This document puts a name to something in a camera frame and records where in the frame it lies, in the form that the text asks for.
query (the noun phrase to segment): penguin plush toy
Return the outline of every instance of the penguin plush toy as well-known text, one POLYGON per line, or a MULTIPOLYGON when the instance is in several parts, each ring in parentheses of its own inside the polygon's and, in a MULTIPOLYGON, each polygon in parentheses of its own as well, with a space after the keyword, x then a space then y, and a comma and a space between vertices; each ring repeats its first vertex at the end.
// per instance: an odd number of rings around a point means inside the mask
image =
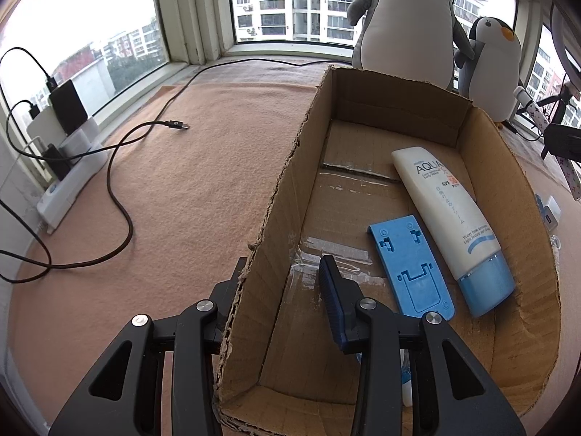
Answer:
POLYGON ((515 106, 514 89, 519 85, 521 43, 504 21, 478 18, 469 34, 475 58, 460 51, 454 60, 460 69, 458 91, 474 101, 492 121, 506 121, 515 106))
POLYGON ((451 88, 452 41, 468 59, 474 51, 456 20, 454 0, 355 0, 347 10, 351 26, 367 11, 353 50, 353 66, 451 88))

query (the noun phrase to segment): white penguin plush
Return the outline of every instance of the white penguin plush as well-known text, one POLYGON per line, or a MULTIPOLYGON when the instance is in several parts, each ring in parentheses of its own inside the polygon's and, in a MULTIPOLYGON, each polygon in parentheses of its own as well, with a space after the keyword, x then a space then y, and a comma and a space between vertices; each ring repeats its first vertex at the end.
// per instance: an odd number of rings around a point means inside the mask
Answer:
POLYGON ((367 11, 353 51, 353 66, 410 80, 451 87, 456 43, 467 58, 474 52, 456 20, 454 0, 355 0, 348 8, 355 26, 367 11))
POLYGON ((516 104, 513 92, 519 85, 521 43, 504 21, 487 17, 474 22, 469 38, 475 58, 469 60, 460 52, 454 55, 460 69, 458 92, 492 121, 506 121, 516 104))

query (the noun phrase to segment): usb connector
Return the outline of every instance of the usb connector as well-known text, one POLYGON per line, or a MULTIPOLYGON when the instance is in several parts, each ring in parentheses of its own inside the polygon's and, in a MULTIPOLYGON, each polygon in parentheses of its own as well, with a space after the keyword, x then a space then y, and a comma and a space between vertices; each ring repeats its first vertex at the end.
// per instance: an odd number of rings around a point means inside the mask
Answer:
POLYGON ((185 124, 181 121, 166 121, 165 125, 169 128, 173 128, 173 129, 190 129, 190 125, 189 124, 185 124))

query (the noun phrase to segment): white sunscreen tube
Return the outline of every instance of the white sunscreen tube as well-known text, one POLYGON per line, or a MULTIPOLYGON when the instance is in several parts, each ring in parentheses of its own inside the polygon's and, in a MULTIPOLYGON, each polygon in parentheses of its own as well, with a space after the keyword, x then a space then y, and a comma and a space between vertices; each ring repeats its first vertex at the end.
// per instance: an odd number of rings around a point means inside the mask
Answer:
POLYGON ((515 288, 512 273, 484 215, 452 173, 424 148, 394 151, 393 164, 458 281, 474 317, 515 288))

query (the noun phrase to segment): apartment building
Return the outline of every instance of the apartment building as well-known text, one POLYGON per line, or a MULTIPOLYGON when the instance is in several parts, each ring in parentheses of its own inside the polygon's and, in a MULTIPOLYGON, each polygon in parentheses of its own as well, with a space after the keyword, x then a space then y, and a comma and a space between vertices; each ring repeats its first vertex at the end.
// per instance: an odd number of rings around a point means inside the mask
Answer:
POLYGON ((488 0, 454 0, 454 14, 466 34, 470 33, 472 25, 481 16, 480 9, 487 2, 488 0))
POLYGON ((346 12, 353 0, 232 0, 236 37, 355 45, 362 21, 352 27, 346 12))
POLYGON ((101 54, 109 63, 115 56, 135 57, 157 56, 162 51, 162 36, 157 18, 149 24, 132 31, 116 34, 105 43, 98 45, 101 54))

